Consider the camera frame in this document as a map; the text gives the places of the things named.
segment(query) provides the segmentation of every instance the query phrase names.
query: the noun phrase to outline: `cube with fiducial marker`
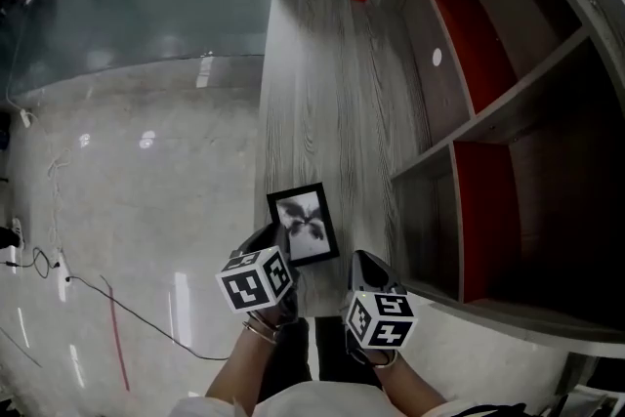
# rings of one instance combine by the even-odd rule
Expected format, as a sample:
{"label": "cube with fiducial marker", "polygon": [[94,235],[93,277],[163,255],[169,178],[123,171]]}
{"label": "cube with fiducial marker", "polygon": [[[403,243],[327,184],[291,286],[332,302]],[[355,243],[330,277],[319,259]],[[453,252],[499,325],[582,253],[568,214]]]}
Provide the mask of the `cube with fiducial marker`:
{"label": "cube with fiducial marker", "polygon": [[293,284],[277,245],[230,258],[215,276],[233,313],[275,306]]}
{"label": "cube with fiducial marker", "polygon": [[354,292],[346,323],[363,349],[398,350],[412,335],[417,318],[410,297]]}

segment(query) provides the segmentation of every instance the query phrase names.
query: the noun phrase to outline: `green floor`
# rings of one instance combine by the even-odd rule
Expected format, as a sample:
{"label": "green floor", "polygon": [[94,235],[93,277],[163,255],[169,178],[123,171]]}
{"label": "green floor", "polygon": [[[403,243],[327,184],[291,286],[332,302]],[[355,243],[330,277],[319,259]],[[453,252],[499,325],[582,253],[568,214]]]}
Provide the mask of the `green floor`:
{"label": "green floor", "polygon": [[0,21],[0,91],[10,76],[13,95],[110,67],[262,54],[270,1],[33,0]]}

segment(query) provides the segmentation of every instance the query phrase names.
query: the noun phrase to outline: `person's right arm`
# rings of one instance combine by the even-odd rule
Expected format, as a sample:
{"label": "person's right arm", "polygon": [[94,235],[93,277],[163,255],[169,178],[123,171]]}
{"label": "person's right arm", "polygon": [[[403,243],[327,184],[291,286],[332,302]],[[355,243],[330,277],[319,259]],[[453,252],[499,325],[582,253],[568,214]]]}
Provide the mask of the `person's right arm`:
{"label": "person's right arm", "polygon": [[376,368],[375,373],[391,403],[406,417],[421,417],[445,403],[445,398],[419,377],[401,354],[397,354],[393,365]]}

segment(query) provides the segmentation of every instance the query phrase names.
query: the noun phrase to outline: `leg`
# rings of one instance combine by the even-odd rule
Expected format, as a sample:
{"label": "leg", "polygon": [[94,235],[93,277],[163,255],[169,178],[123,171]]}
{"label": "leg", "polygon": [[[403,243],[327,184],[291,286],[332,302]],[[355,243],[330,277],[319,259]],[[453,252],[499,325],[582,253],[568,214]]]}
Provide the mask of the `leg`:
{"label": "leg", "polygon": [[291,386],[311,380],[308,322],[300,318],[297,323],[285,326],[282,335],[265,369],[259,403]]}
{"label": "leg", "polygon": [[8,228],[0,228],[0,249],[5,249],[10,245],[20,247],[20,237]]}
{"label": "leg", "polygon": [[339,316],[315,318],[321,381],[352,382],[382,388],[372,368],[358,363],[346,351],[345,326]]}

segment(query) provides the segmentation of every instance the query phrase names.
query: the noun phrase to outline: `black and white photograph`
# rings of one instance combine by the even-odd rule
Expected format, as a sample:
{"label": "black and white photograph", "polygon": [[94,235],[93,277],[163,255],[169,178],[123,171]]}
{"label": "black and white photograph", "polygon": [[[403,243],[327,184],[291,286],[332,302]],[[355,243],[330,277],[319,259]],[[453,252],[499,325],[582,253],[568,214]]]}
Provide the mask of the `black and white photograph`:
{"label": "black and white photograph", "polygon": [[267,195],[271,218],[289,235],[291,265],[338,257],[330,213],[321,183]]}

